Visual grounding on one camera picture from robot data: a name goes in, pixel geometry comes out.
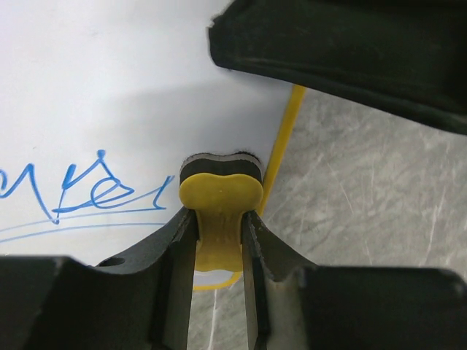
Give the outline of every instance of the screw hole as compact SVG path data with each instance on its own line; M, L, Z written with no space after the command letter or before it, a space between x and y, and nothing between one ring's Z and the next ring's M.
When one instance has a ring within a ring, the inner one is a hole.
M110 257L109 259L106 259L102 261L98 267L107 267L107 266L117 266L117 265L122 265L125 262L125 259L122 257Z

